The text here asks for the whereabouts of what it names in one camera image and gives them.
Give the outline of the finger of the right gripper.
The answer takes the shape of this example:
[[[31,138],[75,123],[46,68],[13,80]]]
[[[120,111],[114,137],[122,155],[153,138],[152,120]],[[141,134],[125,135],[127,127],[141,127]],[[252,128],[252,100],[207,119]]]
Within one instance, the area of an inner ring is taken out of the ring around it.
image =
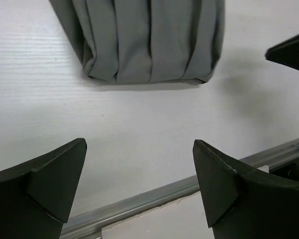
[[[265,59],[299,71],[299,34],[269,48]]]

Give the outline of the grey pleated skirt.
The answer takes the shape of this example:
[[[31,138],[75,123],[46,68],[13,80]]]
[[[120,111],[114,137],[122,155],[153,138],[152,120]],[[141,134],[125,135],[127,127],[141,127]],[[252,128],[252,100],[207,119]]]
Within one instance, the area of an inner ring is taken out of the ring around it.
[[[53,0],[86,76],[108,83],[208,82],[220,59],[222,0]]]

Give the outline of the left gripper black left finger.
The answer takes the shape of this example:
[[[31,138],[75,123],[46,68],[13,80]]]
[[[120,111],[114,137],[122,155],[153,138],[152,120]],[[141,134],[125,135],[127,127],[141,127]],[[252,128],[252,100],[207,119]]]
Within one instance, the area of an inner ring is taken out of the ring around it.
[[[0,239],[60,238],[86,152],[86,140],[77,138],[0,171]]]

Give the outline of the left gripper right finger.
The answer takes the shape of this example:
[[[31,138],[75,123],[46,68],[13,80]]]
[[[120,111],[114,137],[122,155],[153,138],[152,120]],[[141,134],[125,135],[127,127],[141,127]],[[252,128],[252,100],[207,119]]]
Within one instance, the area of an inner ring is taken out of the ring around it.
[[[216,239],[299,239],[299,185],[196,140],[193,159],[208,227]]]

